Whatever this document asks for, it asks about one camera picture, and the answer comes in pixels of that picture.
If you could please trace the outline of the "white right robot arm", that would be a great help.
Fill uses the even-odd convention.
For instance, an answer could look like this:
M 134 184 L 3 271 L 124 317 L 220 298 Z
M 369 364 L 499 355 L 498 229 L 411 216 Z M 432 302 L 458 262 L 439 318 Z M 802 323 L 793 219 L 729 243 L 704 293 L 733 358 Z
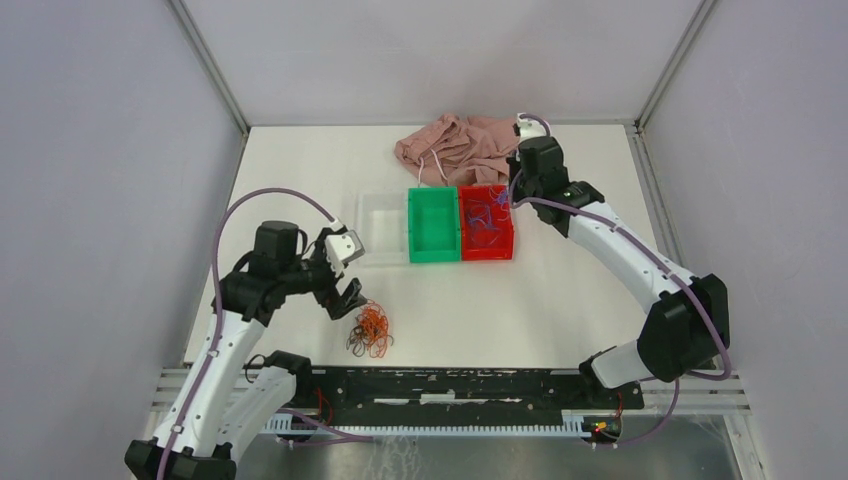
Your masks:
M 729 301 L 720 278 L 698 276 L 647 245 L 594 186 L 570 178 L 554 137 L 521 140 L 508 165 L 512 207 L 531 205 L 614 274 L 646 314 L 636 339 L 582 364 L 577 392 L 585 405 L 606 406 L 630 382 L 729 377 Z

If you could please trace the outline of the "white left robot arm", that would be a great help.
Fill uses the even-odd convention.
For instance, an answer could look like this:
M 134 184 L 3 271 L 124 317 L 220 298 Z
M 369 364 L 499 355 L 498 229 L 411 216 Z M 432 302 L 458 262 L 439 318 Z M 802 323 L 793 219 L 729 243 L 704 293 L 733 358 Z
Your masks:
M 366 304 L 361 282 L 337 284 L 365 253 L 358 234 L 335 221 L 313 243 L 294 223 L 265 221 L 253 248 L 216 282 L 214 313 L 203 347 L 165 420 L 149 440 L 130 443 L 124 462 L 138 479 L 233 479 L 244 451 L 286 403 L 313 397 L 309 358 L 265 355 L 257 378 L 236 401 L 230 396 L 274 313 L 290 296 L 311 294 L 333 320 Z

